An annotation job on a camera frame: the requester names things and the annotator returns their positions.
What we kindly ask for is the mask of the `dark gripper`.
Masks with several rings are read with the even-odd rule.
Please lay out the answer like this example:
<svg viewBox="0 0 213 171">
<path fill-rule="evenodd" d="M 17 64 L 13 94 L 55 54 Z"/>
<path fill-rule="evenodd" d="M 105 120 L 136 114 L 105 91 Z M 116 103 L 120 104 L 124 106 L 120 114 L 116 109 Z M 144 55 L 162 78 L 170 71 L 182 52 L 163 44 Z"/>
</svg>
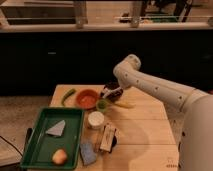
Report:
<svg viewBox="0 0 213 171">
<path fill-rule="evenodd" d="M 101 90 L 100 97 L 108 99 L 111 102 L 116 102 L 123 94 L 123 89 L 117 82 L 109 82 L 104 85 Z"/>
</svg>

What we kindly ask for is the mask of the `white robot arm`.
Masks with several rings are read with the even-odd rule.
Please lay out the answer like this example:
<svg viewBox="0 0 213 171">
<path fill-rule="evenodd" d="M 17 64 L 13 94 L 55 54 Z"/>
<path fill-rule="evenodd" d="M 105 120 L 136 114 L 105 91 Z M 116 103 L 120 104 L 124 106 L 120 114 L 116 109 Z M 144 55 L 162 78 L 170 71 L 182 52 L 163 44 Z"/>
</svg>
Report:
<svg viewBox="0 0 213 171">
<path fill-rule="evenodd" d="M 178 171 L 213 171 L 213 94 L 139 71 L 140 59 L 129 54 L 114 69 L 119 87 L 104 98 L 135 87 L 185 114 L 179 145 Z"/>
</svg>

